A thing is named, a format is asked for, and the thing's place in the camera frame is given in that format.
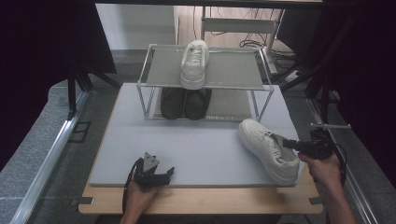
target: shoelace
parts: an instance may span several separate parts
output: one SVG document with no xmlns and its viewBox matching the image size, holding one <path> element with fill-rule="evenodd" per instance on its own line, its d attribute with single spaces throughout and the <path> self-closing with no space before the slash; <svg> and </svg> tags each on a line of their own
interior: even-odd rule
<svg viewBox="0 0 396 224">
<path fill-rule="evenodd" d="M 194 46 L 191 48 L 190 58 L 186 63 L 191 65 L 201 64 L 202 46 Z"/>
<path fill-rule="evenodd" d="M 273 134 L 274 132 L 271 131 L 265 131 L 265 130 L 260 130 L 255 132 L 255 134 L 260 137 L 260 139 L 262 139 L 264 141 L 264 143 L 268 146 L 273 145 L 274 144 L 274 139 L 272 138 L 267 138 L 269 136 L 271 136 L 271 134 Z"/>
</svg>

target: rack shelf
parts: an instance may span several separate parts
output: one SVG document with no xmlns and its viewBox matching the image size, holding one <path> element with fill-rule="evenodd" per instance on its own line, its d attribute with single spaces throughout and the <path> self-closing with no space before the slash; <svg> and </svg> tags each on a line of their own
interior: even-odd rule
<svg viewBox="0 0 396 224">
<path fill-rule="evenodd" d="M 184 49 L 183 46 L 174 45 L 149 46 L 136 85 L 147 119 L 163 118 L 159 109 L 162 88 L 182 88 L 180 67 Z M 269 80 L 268 68 L 260 49 L 209 47 L 209 63 L 205 70 L 204 88 L 212 89 L 212 96 L 205 119 L 260 120 L 274 88 L 271 83 L 262 85 L 259 65 L 265 71 L 265 78 Z M 150 88 L 150 91 L 142 91 L 142 88 Z M 260 113 L 255 100 L 255 91 L 268 91 Z"/>
</svg>

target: gray floor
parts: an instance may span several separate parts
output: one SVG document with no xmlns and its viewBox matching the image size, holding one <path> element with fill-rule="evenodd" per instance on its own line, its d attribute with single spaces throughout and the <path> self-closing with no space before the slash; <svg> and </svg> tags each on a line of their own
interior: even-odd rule
<svg viewBox="0 0 396 224">
<path fill-rule="evenodd" d="M 115 52 L 118 75 L 111 75 L 118 81 L 133 82 L 140 74 L 142 58 L 130 56 L 132 52 Z M 29 223 L 93 223 L 96 216 L 82 215 L 77 201 L 82 195 L 88 175 L 111 114 L 118 91 L 92 77 L 94 90 L 90 93 L 86 109 L 80 122 L 91 124 L 83 143 L 68 143 L 51 178 L 43 190 Z M 301 140 L 309 140 L 310 124 L 315 122 L 309 113 L 301 84 L 284 93 L 290 116 Z M 37 119 L 35 126 L 26 136 L 21 146 L 0 173 L 0 223 L 9 223 L 18 209 L 23 196 L 46 158 L 67 116 L 67 84 L 61 82 L 49 91 L 49 102 Z M 336 106 L 330 107 L 332 124 L 343 124 Z M 383 175 L 370 153 L 351 130 L 333 132 L 337 142 L 347 151 L 348 165 L 367 197 L 377 223 L 396 223 L 393 205 L 396 191 Z M 81 136 L 72 135 L 72 139 Z M 359 223 L 364 223 L 351 194 L 346 195 Z M 324 223 L 325 212 L 308 215 L 312 223 Z M 285 215 L 279 223 L 308 223 L 304 216 Z"/>
</svg>

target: black curtain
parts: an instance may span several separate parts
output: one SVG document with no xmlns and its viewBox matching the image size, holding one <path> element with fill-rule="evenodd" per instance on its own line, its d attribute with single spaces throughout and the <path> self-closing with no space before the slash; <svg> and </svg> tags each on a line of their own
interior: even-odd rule
<svg viewBox="0 0 396 224">
<path fill-rule="evenodd" d="M 396 188 L 395 9 L 365 5 L 334 57 L 331 77 L 339 111 Z"/>
<path fill-rule="evenodd" d="M 116 69 L 95 4 L 0 5 L 3 169 L 47 103 L 51 86 L 67 79 L 72 68 Z"/>
</svg>

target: floor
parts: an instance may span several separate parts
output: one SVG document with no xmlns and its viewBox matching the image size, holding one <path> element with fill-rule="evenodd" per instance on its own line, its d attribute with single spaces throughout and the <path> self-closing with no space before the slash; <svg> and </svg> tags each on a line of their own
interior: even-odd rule
<svg viewBox="0 0 396 224">
<path fill-rule="evenodd" d="M 193 7 L 183 7 L 177 10 L 180 15 L 179 44 L 185 45 L 194 39 L 191 29 Z M 229 15 L 227 13 L 229 12 L 225 8 L 212 7 L 212 16 L 219 14 L 225 17 Z M 198 8 L 195 9 L 195 15 L 200 16 Z M 243 18 L 245 15 L 250 16 L 251 12 L 247 8 L 245 11 L 232 15 L 240 15 Z M 262 13 L 262 15 L 263 17 L 271 15 L 271 10 L 268 13 Z M 195 28 L 199 27 L 197 18 L 195 17 L 196 25 L 193 26 Z M 205 40 L 212 46 L 219 44 L 223 47 L 237 47 L 239 41 L 245 37 L 246 35 L 232 37 L 231 34 L 213 36 L 206 34 Z M 287 49 L 282 43 L 277 43 L 275 48 Z M 139 64 L 143 62 L 143 57 L 140 57 L 138 53 L 131 56 L 130 53 L 114 52 L 119 73 L 110 75 L 111 77 L 121 82 L 137 80 L 140 73 Z M 82 215 L 78 211 L 78 200 L 90 174 L 118 91 L 96 77 L 92 77 L 92 82 L 94 90 L 90 93 L 87 106 L 79 120 L 91 124 L 89 131 L 82 143 L 69 142 L 64 147 L 64 152 L 32 211 L 29 223 L 94 223 L 97 218 L 97 216 Z M 305 86 L 306 83 L 302 83 L 284 92 L 290 116 L 301 140 L 309 140 L 308 131 L 312 129 L 310 124 L 315 122 L 314 116 L 309 113 L 310 109 L 304 97 Z M 41 116 L 21 143 L 14 157 L 0 173 L 1 223 L 9 223 L 13 218 L 56 139 L 57 133 L 64 124 L 67 112 L 67 83 L 64 81 L 50 89 L 49 102 Z M 330 106 L 330 123 L 345 123 L 337 112 L 336 105 Z M 394 187 L 388 182 L 370 153 L 351 130 L 335 130 L 333 135 L 337 143 L 343 146 L 347 152 L 348 165 L 353 174 L 349 178 L 354 178 L 359 183 L 361 191 L 375 214 L 376 221 L 371 223 L 395 223 L 396 214 L 391 209 L 396 204 Z M 71 138 L 79 139 L 80 136 L 74 134 Z M 368 223 L 361 217 L 359 205 L 355 203 L 353 194 L 348 188 L 345 188 L 345 191 L 358 223 Z M 307 217 L 312 223 L 324 223 L 325 212 Z M 309 223 L 305 216 L 301 215 L 285 215 L 278 223 L 291 222 Z"/>
</svg>

